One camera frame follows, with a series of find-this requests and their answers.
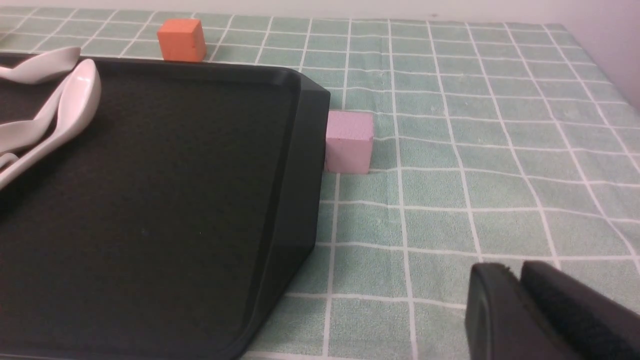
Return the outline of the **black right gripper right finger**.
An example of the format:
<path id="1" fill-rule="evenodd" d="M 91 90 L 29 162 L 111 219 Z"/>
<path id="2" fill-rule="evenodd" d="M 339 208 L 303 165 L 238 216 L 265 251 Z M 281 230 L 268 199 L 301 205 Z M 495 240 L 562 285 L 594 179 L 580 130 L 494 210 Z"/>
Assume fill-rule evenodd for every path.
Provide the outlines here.
<path id="1" fill-rule="evenodd" d="M 519 282 L 584 360 L 640 358 L 638 313 L 546 262 L 524 262 Z"/>

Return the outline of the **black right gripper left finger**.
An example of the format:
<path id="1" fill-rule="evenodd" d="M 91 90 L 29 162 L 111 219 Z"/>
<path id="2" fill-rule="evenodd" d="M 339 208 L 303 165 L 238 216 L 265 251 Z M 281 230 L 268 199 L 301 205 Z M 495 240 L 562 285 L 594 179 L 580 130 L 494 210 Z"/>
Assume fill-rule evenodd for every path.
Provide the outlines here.
<path id="1" fill-rule="evenodd" d="M 576 358 L 518 278 L 501 263 L 471 267 L 465 330 L 471 360 Z"/>

